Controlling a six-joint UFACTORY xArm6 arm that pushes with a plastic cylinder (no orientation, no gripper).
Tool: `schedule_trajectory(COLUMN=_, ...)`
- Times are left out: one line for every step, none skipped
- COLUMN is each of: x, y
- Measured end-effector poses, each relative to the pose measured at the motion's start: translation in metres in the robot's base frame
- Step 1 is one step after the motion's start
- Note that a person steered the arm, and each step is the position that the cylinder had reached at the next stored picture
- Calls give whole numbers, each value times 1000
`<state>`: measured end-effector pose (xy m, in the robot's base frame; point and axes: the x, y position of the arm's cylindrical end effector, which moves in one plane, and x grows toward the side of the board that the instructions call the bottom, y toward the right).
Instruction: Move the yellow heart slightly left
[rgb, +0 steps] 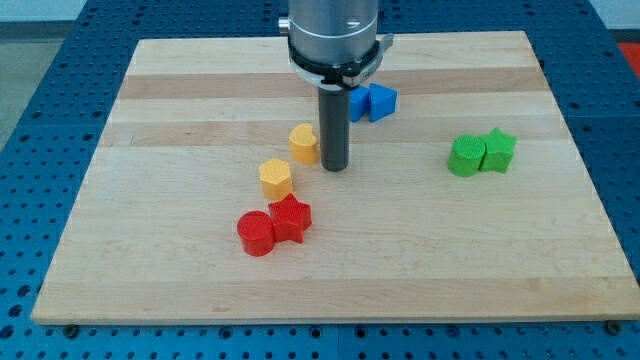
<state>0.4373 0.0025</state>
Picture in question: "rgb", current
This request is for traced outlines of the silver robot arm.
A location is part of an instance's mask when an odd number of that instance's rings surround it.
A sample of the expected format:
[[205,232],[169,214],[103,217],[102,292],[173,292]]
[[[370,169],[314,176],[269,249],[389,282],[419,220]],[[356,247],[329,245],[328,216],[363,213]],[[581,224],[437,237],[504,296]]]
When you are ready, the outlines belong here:
[[393,46],[378,35],[377,0],[289,0],[278,20],[289,62],[306,82],[326,91],[353,90],[379,68]]

